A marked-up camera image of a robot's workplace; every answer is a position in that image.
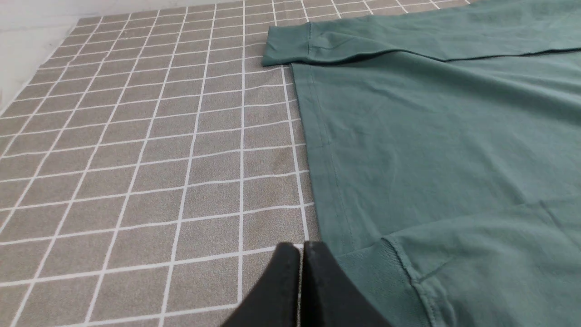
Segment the gray textured surface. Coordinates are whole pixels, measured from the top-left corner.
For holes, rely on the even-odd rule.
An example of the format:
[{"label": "gray textured surface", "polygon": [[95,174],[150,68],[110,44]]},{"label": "gray textured surface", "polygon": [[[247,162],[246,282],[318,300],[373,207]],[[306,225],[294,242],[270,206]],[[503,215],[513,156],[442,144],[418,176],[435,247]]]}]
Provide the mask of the gray textured surface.
[{"label": "gray textured surface", "polygon": [[318,238],[291,73],[260,66],[268,26],[465,3],[81,19],[0,116],[0,325],[217,326],[277,242]]}]

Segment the green fabric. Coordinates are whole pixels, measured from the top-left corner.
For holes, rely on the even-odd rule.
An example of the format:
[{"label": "green fabric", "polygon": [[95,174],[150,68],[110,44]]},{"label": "green fabric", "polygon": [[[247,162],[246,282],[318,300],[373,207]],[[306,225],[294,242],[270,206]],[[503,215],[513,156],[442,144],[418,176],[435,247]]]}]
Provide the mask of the green fabric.
[{"label": "green fabric", "polygon": [[318,221],[395,327],[581,321],[581,2],[272,27]]}]

